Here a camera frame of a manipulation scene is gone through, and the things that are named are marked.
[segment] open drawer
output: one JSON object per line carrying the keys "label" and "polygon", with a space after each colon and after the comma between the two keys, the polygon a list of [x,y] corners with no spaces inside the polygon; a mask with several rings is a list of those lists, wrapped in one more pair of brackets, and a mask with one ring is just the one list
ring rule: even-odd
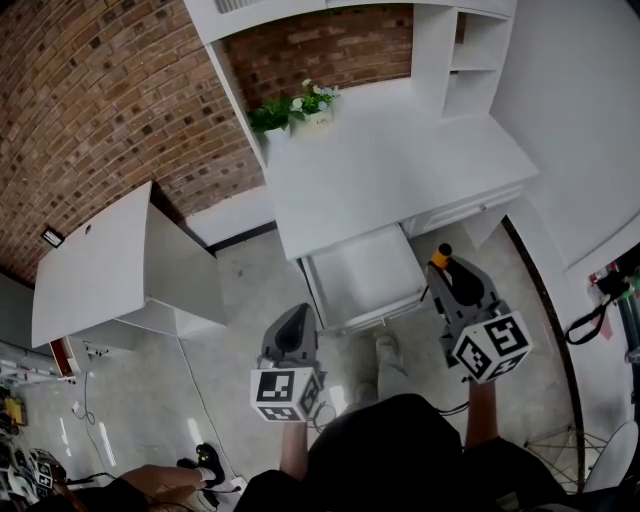
{"label": "open drawer", "polygon": [[427,285],[397,224],[306,256],[302,265],[323,332],[356,332],[408,312]]}

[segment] black shirt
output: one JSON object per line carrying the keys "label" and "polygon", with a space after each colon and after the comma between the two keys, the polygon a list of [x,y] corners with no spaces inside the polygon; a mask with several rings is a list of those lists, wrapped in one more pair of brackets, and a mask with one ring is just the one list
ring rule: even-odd
{"label": "black shirt", "polygon": [[565,493],[538,459],[503,439],[463,454],[436,409],[401,395],[334,420],[309,451],[304,482],[263,473],[236,512],[495,511],[508,495],[532,508]]}

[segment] person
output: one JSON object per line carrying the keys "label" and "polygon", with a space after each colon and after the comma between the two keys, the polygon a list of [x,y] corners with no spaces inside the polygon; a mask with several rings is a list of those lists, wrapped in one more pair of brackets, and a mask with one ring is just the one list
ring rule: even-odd
{"label": "person", "polygon": [[460,436],[414,393],[397,341],[376,339],[378,385],[307,450],[306,423],[284,425],[279,470],[253,478],[236,512],[520,510],[562,503],[543,463],[498,435],[494,382],[469,381]]}
{"label": "person", "polygon": [[106,487],[71,491],[63,483],[54,484],[55,496],[32,505],[29,512],[136,512],[175,507],[191,510],[187,500],[199,490],[211,489],[225,481],[215,449],[198,445],[198,462],[180,459],[176,467],[146,465],[124,473]]}

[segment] potted plant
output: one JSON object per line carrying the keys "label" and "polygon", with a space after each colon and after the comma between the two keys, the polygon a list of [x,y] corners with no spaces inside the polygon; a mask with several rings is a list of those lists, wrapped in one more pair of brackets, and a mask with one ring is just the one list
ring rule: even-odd
{"label": "potted plant", "polygon": [[310,78],[302,82],[302,85],[306,91],[301,97],[293,100],[291,110],[304,114],[305,119],[315,127],[331,123],[333,121],[331,103],[338,96],[338,87],[321,89],[312,84]]}
{"label": "potted plant", "polygon": [[249,112],[251,128],[256,133],[264,133],[270,144],[281,145],[291,136],[289,117],[295,117],[291,104],[291,98],[286,94],[277,99],[264,100],[259,109]]}

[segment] wall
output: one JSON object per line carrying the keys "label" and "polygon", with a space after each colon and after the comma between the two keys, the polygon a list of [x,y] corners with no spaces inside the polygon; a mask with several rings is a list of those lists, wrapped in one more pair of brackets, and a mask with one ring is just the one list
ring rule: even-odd
{"label": "wall", "polygon": [[[508,214],[565,328],[594,307],[585,276],[567,268],[640,206],[638,48],[640,20],[623,0],[518,2],[492,114],[540,169]],[[610,340],[570,347],[585,428],[605,438],[633,415],[625,336],[617,309],[608,315]]]}
{"label": "wall", "polygon": [[51,355],[49,346],[31,348],[33,290],[0,274],[0,341]]}
{"label": "wall", "polygon": [[531,198],[567,265],[640,210],[638,48],[625,0],[518,4],[492,114],[542,173]]}
{"label": "wall", "polygon": [[0,267],[149,180],[174,219],[263,183],[182,0],[17,0],[0,34]]}
{"label": "wall", "polygon": [[331,9],[261,25],[225,40],[250,109],[301,82],[352,87],[411,74],[413,5]]}

